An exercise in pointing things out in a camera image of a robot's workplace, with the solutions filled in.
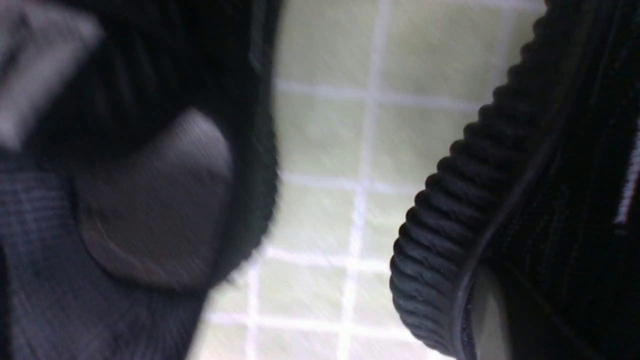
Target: grout line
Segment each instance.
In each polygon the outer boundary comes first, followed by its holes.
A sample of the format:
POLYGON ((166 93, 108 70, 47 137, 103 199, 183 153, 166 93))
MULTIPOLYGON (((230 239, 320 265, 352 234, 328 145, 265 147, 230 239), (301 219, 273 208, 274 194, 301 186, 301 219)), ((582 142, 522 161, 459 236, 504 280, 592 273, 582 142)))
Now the grout line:
POLYGON ((244 352, 247 360, 258 360, 257 355, 257 337, 258 337, 258 319, 259 319, 259 291, 260 291, 260 266, 252 263, 249 266, 247 280, 247 333, 246 343, 244 344, 244 352))
POLYGON ((338 100, 365 100, 367 92, 358 88, 344 88, 337 86, 310 85, 296 81, 275 80, 275 85, 279 90, 285 90, 295 94, 313 95, 316 97, 326 97, 338 100))
POLYGON ((400 92, 382 92, 377 100, 387 105, 402 105, 410 108, 431 108, 475 113, 483 104, 479 102, 452 99, 449 97, 421 96, 400 92))
POLYGON ((268 259, 284 261, 299 266, 338 267, 357 272, 390 274, 388 261, 363 260, 341 255, 307 254, 304 252, 291 252, 276 247, 266 247, 263 251, 264 256, 268 259))
POLYGON ((366 182, 364 184, 359 184, 358 181, 345 177, 308 176, 283 171, 280 172, 280 178, 286 183, 302 185, 309 188, 330 188, 357 191, 360 186, 370 192, 387 193, 391 195, 415 195, 417 192, 422 190, 418 184, 396 185, 382 182, 366 182))
POLYGON ((469 6, 493 6, 497 8, 539 12, 545 9, 542 1, 537 0, 432 0, 447 4, 465 4, 469 6))
MULTIPOLYGON (((367 191, 370 176, 373 141, 376 131, 378 115, 378 95, 381 88, 382 65, 385 55, 388 22, 393 7, 392 0, 378 0, 375 28, 371 49, 371 69, 369 73, 369 88, 367 91, 367 110, 365 113, 362 153, 360 158, 360 183, 356 188, 355 208, 353 211, 353 225, 349 235, 350 263, 356 263, 362 252, 362 236, 367 209, 367 191)), ((347 266, 346 279, 342 292, 342 318, 340 321, 337 360, 348 360, 351 347, 351 329, 356 304, 356 289, 358 286, 358 272, 352 266, 347 266)))
POLYGON ((493 89, 497 88, 504 82, 505 72, 509 69, 510 64, 507 63, 509 46, 511 45, 515 25, 516 11, 510 8, 504 9, 502 11, 502 16, 500 17, 500 28, 498 37, 495 41, 495 50, 493 51, 493 64, 486 94, 488 102, 493 100, 493 89))
POLYGON ((435 97, 405 94, 401 92, 380 92, 371 94, 366 90, 356 88, 342 88, 336 86, 310 85, 294 81, 276 80, 279 90, 293 94, 311 95, 344 101, 367 101, 371 97, 377 102, 387 105, 401 105, 411 108, 434 108, 442 110, 455 110, 460 112, 476 112, 483 104, 448 97, 435 97))
MULTIPOLYGON (((244 314, 208 314, 207 321, 224 325, 248 324, 250 317, 244 314)), ((339 334, 344 330, 340 322, 328 322, 325 320, 282 318, 278 316, 261 316, 255 324, 258 327, 268 329, 308 331, 308 332, 329 332, 339 334)), ((373 327, 366 325, 351 325, 349 333, 363 338, 375 338, 381 340, 400 340, 408 343, 415 343, 417 340, 411 333, 400 327, 373 327)))

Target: tile floor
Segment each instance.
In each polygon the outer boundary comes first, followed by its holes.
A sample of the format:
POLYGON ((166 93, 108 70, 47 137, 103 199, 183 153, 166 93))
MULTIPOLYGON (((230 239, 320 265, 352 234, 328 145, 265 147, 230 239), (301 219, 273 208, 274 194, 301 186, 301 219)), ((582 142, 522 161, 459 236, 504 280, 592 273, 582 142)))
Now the tile floor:
POLYGON ((392 307, 392 244, 542 11, 542 0, 286 1, 277 216, 260 254, 211 295, 191 360, 444 359, 392 307))

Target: gray plaid fabric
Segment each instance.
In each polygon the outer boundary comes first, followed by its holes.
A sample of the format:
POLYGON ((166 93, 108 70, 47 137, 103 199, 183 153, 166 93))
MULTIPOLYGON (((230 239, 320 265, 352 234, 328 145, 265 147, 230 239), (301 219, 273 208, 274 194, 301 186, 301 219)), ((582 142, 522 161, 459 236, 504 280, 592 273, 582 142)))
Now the gray plaid fabric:
POLYGON ((0 155, 0 242, 18 360, 178 360, 205 294, 176 295, 106 275, 78 237, 64 177, 0 155))

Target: black sneaker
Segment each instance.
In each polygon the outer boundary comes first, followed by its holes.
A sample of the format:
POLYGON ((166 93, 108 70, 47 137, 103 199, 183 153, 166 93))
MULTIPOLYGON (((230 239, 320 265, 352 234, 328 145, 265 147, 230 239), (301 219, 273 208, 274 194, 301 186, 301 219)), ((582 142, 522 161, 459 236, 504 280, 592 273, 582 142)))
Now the black sneaker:
POLYGON ((402 321, 458 360, 640 359, 640 2, 548 5, 394 245, 402 321))
POLYGON ((0 359, 184 359, 275 205, 279 9, 0 0, 0 359))

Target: black rubber sole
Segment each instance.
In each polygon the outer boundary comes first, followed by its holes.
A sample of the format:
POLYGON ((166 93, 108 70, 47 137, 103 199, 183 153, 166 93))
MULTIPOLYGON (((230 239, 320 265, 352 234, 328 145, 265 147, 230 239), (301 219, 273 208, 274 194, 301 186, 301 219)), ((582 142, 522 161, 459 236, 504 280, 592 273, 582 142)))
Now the black rubber sole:
POLYGON ((403 323, 459 360, 475 356, 466 316, 479 262, 588 109, 617 8, 605 0, 549 3, 508 83, 427 178, 394 244, 390 287, 403 323))

